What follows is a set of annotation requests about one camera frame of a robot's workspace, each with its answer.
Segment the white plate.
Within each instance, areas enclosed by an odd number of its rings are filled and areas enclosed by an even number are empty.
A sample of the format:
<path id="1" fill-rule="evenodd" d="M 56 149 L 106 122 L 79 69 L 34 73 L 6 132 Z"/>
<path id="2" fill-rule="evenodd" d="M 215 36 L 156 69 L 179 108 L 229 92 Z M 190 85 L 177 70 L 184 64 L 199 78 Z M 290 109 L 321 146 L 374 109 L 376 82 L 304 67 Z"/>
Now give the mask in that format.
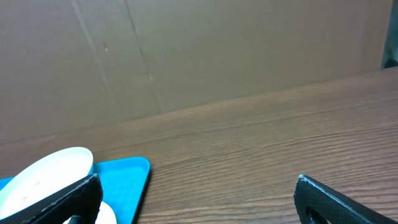
<path id="1" fill-rule="evenodd" d="M 91 173 L 93 154 L 69 147 L 49 154 L 12 178 L 1 190 L 1 218 L 9 217 Z"/>

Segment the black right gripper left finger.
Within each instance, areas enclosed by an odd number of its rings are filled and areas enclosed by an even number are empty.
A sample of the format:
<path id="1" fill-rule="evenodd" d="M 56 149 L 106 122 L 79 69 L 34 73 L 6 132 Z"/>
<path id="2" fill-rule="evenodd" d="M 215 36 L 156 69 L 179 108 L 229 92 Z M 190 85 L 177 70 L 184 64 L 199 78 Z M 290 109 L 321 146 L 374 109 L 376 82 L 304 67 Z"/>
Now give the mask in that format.
<path id="1" fill-rule="evenodd" d="M 95 224 L 103 199 L 97 174 L 90 174 L 1 220 L 1 224 Z"/>

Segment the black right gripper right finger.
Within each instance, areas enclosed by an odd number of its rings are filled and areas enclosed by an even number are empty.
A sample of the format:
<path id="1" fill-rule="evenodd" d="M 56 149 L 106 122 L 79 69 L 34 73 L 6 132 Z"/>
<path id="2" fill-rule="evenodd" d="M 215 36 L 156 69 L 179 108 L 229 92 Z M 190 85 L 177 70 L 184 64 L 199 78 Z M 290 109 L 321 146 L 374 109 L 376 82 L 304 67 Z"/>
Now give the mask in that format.
<path id="1" fill-rule="evenodd" d="M 301 223 L 397 224 L 304 174 L 298 177 L 294 204 Z"/>

